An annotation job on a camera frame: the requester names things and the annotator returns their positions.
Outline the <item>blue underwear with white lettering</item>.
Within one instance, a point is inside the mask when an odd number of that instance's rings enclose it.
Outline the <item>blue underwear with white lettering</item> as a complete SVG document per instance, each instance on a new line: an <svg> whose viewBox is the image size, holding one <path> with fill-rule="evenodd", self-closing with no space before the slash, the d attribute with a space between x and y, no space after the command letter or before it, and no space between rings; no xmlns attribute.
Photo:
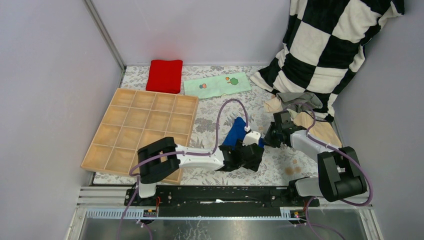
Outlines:
<svg viewBox="0 0 424 240"><path fill-rule="evenodd" d="M224 139L223 143L217 148L230 147L231 150L235 150L237 142L241 141L242 144L242 141L245 137L244 127L246 127L246 122L241 117L237 117L234 120L234 123L230 131L228 132L226 138ZM258 146L264 148L264 141L262 138L260 139Z"/></svg>

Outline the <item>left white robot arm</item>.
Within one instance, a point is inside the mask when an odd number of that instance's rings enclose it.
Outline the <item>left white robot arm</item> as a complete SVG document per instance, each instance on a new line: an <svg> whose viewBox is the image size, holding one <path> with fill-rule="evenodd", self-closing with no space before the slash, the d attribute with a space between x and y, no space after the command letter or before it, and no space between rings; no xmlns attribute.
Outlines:
<svg viewBox="0 0 424 240"><path fill-rule="evenodd" d="M144 206L155 200L156 186L175 171L202 168L209 171L232 172L245 168L256 172L262 162L264 148L257 143L245 145L238 140L235 147L220 145L216 149L186 147L164 137L137 151L138 164L129 175L137 177L136 199Z"/></svg>

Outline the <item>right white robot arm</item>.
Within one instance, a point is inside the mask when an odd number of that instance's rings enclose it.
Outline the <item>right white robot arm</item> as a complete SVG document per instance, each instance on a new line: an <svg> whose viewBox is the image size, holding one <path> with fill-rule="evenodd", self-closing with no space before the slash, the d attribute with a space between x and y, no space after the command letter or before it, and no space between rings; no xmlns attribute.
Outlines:
<svg viewBox="0 0 424 240"><path fill-rule="evenodd" d="M329 202L344 200L368 191L367 181L359 169L355 150L337 148L313 137L303 126L291 120L288 111L273 114L264 142L273 148L291 147L316 161L317 177L291 180L287 188L287 201L301 205L307 197L321 197Z"/></svg>

